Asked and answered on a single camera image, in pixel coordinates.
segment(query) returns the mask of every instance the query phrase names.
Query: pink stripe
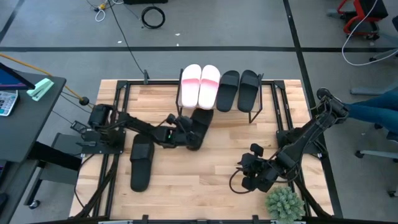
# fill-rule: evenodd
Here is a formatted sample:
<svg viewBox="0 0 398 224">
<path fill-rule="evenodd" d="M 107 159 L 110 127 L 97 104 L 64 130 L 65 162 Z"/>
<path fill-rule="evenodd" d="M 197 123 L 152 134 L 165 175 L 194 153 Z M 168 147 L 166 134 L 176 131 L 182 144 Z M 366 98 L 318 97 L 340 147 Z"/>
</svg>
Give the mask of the pink stripe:
<svg viewBox="0 0 398 224">
<path fill-rule="evenodd" d="M 209 79 L 205 79 L 205 78 L 201 80 L 201 84 L 206 84 L 206 85 L 209 85 L 209 86 L 213 86 L 215 88 L 218 88 L 218 85 L 219 85 L 218 82 L 213 81 L 213 80 L 209 80 Z"/>
<path fill-rule="evenodd" d="M 182 84 L 199 84 L 199 82 L 200 81 L 197 78 L 188 78 L 181 81 Z"/>
</svg>

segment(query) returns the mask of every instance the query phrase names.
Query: black slide sandal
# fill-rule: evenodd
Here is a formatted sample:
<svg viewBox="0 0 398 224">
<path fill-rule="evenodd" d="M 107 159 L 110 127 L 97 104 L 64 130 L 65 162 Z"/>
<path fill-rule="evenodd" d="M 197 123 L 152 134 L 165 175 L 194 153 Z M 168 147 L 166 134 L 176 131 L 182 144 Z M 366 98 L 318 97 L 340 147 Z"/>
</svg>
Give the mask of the black slide sandal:
<svg viewBox="0 0 398 224">
<path fill-rule="evenodd" d="M 231 110 L 239 86 L 239 72 L 228 71 L 220 80 L 217 92 L 217 109 L 221 112 Z"/>
<path fill-rule="evenodd" d="M 200 148 L 203 139 L 205 138 L 207 129 L 210 126 L 211 120 L 213 119 L 214 110 L 203 110 L 203 109 L 195 109 L 192 113 L 192 129 L 196 135 L 199 136 L 196 139 L 196 142 L 191 146 L 187 146 L 187 149 L 196 151 Z"/>
<path fill-rule="evenodd" d="M 155 145 L 147 137 L 137 134 L 132 142 L 131 162 L 131 190 L 143 192 L 148 188 L 152 159 Z"/>
<path fill-rule="evenodd" d="M 238 110 L 248 113 L 253 109 L 259 85 L 259 77 L 254 71 L 245 70 L 242 73 L 239 84 Z"/>
</svg>

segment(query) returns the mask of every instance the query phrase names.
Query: white slipper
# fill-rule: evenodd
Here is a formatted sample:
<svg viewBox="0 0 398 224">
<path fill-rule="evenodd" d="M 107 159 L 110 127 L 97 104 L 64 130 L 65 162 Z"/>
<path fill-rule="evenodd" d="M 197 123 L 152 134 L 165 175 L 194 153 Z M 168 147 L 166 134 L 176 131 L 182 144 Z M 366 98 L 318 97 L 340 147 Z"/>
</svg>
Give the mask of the white slipper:
<svg viewBox="0 0 398 224">
<path fill-rule="evenodd" d="M 212 65 L 206 65 L 201 71 L 198 104 L 202 109 L 211 110 L 216 101 L 220 85 L 220 71 Z"/>
<path fill-rule="evenodd" d="M 181 101 L 182 106 L 194 108 L 198 104 L 200 88 L 201 68 L 199 65 L 189 65 L 182 72 L 181 77 Z"/>
</svg>

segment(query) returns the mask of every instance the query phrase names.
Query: person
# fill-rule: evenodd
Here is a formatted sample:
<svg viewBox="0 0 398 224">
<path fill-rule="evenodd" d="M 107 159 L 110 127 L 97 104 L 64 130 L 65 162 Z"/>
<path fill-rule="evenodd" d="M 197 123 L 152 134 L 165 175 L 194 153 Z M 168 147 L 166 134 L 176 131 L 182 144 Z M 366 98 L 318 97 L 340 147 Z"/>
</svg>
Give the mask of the person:
<svg viewBox="0 0 398 224">
<path fill-rule="evenodd" d="M 398 87 L 370 100 L 360 101 L 345 106 L 349 117 L 375 124 L 375 128 L 389 130 L 388 140 L 398 142 Z"/>
</svg>

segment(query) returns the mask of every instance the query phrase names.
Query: green plant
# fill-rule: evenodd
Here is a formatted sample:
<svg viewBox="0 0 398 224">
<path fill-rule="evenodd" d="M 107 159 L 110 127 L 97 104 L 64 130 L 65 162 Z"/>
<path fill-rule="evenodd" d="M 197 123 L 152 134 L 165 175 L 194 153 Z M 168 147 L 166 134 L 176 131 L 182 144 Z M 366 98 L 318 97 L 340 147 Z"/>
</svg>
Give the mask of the green plant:
<svg viewBox="0 0 398 224">
<path fill-rule="evenodd" d="M 304 202 L 290 187 L 275 187 L 266 196 L 266 207 L 273 219 L 285 224 L 301 220 L 305 214 Z"/>
</svg>

